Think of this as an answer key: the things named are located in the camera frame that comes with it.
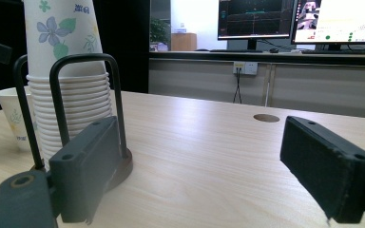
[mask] monitor stand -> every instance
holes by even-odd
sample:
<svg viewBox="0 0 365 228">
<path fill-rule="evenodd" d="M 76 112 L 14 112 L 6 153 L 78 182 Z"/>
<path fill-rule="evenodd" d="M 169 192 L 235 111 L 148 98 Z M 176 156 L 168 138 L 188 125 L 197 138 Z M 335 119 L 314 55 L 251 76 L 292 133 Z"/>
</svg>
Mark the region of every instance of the monitor stand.
<svg viewBox="0 0 365 228">
<path fill-rule="evenodd" d="M 257 49 L 257 40 L 249 39 L 247 43 L 247 49 L 256 50 Z"/>
<path fill-rule="evenodd" d="M 340 45 L 329 45 L 328 50 L 340 50 Z"/>
</svg>

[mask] computer monitor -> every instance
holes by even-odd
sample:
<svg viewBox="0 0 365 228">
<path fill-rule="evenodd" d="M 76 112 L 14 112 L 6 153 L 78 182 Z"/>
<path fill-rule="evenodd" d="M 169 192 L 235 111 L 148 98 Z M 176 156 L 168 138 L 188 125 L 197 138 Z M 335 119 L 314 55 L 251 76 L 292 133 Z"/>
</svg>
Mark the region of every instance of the computer monitor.
<svg viewBox="0 0 365 228">
<path fill-rule="evenodd" d="M 293 45 L 365 45 L 365 0 L 296 0 Z"/>
<path fill-rule="evenodd" d="M 290 38 L 294 0 L 219 0 L 218 40 Z"/>
</svg>

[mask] stack of paper cups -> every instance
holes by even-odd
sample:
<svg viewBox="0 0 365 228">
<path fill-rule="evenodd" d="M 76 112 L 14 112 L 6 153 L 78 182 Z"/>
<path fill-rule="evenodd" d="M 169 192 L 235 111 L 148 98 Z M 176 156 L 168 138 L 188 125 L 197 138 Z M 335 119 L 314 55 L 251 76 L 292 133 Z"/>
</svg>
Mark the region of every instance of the stack of paper cups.
<svg viewBox="0 0 365 228">
<path fill-rule="evenodd" d="M 49 73 L 59 59 L 74 54 L 103 53 L 92 0 L 24 0 L 29 88 L 46 169 L 62 148 L 49 86 Z M 112 115 L 104 61 L 64 66 L 59 82 L 69 136 Z"/>
</svg>

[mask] white wall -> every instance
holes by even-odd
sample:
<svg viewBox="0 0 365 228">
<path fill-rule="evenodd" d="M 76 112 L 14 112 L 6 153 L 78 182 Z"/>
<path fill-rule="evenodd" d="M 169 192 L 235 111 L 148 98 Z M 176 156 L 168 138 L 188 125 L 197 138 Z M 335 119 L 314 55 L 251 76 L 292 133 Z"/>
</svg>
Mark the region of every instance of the white wall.
<svg viewBox="0 0 365 228">
<path fill-rule="evenodd" d="M 170 0 L 170 8 L 172 33 L 197 33 L 197 48 L 227 48 L 226 41 L 218 41 L 219 0 Z"/>
</svg>

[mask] light wood tabletop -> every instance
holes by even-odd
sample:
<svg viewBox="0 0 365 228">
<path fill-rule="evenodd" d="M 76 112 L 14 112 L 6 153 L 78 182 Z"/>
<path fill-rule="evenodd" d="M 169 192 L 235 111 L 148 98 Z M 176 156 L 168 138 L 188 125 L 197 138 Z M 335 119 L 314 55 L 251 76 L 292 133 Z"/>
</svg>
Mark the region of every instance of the light wood tabletop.
<svg viewBox="0 0 365 228">
<path fill-rule="evenodd" d="M 322 124 L 363 149 L 365 119 L 122 95 L 132 173 L 106 193 L 92 224 L 62 223 L 58 218 L 60 227 L 365 227 L 365 214 L 359 224 L 327 221 L 279 159 L 289 115 Z M 259 121 L 257 114 L 279 121 Z M 16 148 L 0 111 L 0 183 L 33 166 L 31 153 Z"/>
</svg>

